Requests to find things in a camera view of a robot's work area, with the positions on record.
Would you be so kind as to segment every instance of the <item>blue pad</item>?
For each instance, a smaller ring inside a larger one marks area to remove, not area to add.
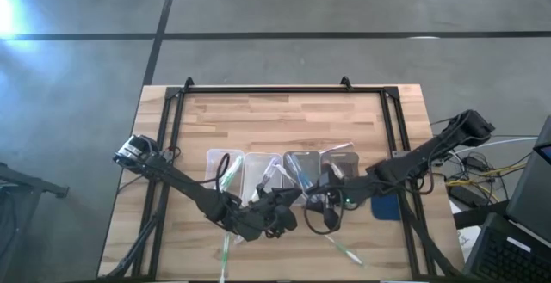
[[[371,197],[371,212],[380,220],[400,220],[398,195]]]

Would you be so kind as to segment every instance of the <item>wooden table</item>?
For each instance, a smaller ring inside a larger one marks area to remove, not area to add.
[[[432,137],[421,88],[399,87],[412,147]],[[165,86],[144,87],[133,133],[155,138],[161,117]],[[205,178],[206,152],[211,148],[243,152],[322,150],[354,142],[360,173],[388,157],[381,101],[373,94],[187,94],[178,146],[177,168],[196,180]],[[124,172],[121,185],[135,175]],[[113,269],[126,254],[139,231],[146,181],[122,191],[108,232],[99,274]],[[457,267],[463,264],[445,187],[438,181],[434,192],[423,197],[430,234]],[[347,212],[340,231],[332,236],[353,249],[366,263],[360,268],[304,223],[294,209],[299,227],[280,239],[265,237],[230,247],[229,280],[378,280],[409,279],[410,269],[400,221],[373,217],[369,202]],[[171,189],[158,263],[158,280],[217,280],[220,277],[224,231],[206,221],[195,203]],[[418,259],[424,269],[423,250],[417,240]],[[146,250],[144,271],[149,251]]]

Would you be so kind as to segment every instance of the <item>table frame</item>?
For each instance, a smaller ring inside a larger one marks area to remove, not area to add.
[[[399,89],[396,86],[380,86],[380,87],[363,87],[352,86],[350,80],[347,77],[343,77],[340,84],[336,86],[327,85],[300,85],[300,86],[194,86],[194,81],[191,77],[188,77],[183,87],[167,87],[164,95],[163,111],[161,113],[161,120],[159,122],[157,142],[160,148],[164,146],[165,131],[168,123],[170,105],[176,100],[176,112],[174,114],[174,121],[172,127],[172,134],[170,135],[169,147],[177,145],[178,131],[180,123],[183,117],[183,101],[186,94],[243,94],[243,93],[370,93],[377,94],[381,99],[382,115],[385,123],[385,130],[387,133],[388,150],[391,157],[395,156],[399,149],[396,145],[393,132],[393,122],[390,115],[390,107],[388,99],[392,99],[398,128],[401,138],[403,151],[409,151],[411,149],[409,138],[407,136],[406,121],[404,119],[404,113],[399,97]],[[156,182],[150,181],[147,185],[147,191],[145,193],[144,211],[142,212],[141,224],[139,228],[139,235],[136,243],[129,250],[128,254],[123,258],[123,262],[110,274],[107,278],[118,278],[118,280],[131,280],[131,281],[148,281],[155,280],[158,271],[158,259],[160,256],[164,218],[166,214],[166,208],[168,205],[170,186],[163,183],[161,188],[160,197],[158,198],[158,206],[153,211],[153,202],[156,193]],[[413,189],[418,188],[416,181],[411,180],[409,182]],[[412,232],[412,217],[405,215],[409,209],[407,204],[406,192],[399,190],[397,193],[399,200],[399,209],[402,213],[401,220],[404,229],[404,237],[406,239],[406,249],[408,260],[410,262],[410,269],[413,279],[424,277],[420,273],[419,262],[417,258],[415,243]],[[415,216],[419,223],[427,229],[426,219],[424,216],[423,203],[418,194],[412,194],[412,202],[415,210]],[[149,236],[154,233],[151,259],[147,274],[142,274],[142,264],[144,258],[145,242]],[[427,274],[434,278],[436,276],[436,267],[433,258],[424,243],[424,259],[427,265]],[[133,265],[130,276],[124,277],[130,265]]]

